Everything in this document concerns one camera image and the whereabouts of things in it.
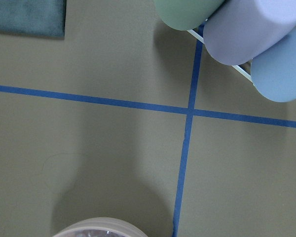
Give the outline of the green cup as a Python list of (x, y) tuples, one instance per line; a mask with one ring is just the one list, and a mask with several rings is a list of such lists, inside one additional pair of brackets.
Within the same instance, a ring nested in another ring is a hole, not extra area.
[(201, 25), (224, 0), (155, 0), (161, 20), (179, 31), (192, 30)]

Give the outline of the pink bowl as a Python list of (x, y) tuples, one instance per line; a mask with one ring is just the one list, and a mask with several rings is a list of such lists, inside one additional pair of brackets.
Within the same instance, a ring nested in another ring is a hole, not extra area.
[(126, 221), (98, 217), (72, 224), (54, 237), (147, 237), (147, 235)]

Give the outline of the purple cup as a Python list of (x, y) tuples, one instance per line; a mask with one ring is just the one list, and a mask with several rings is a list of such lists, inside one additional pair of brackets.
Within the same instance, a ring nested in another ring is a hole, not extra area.
[(227, 0), (208, 18), (208, 53), (225, 65), (240, 65), (269, 49), (296, 26), (296, 0)]

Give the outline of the blue cup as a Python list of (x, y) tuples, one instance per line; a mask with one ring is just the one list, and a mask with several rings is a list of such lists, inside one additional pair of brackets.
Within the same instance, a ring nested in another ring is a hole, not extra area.
[(271, 101), (296, 99), (296, 27), (252, 60), (251, 79), (257, 91)]

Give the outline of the grey folded cloth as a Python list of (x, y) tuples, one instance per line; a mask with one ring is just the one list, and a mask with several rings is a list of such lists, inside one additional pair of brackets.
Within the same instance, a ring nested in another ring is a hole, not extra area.
[(0, 0), (0, 32), (63, 38), (65, 0)]

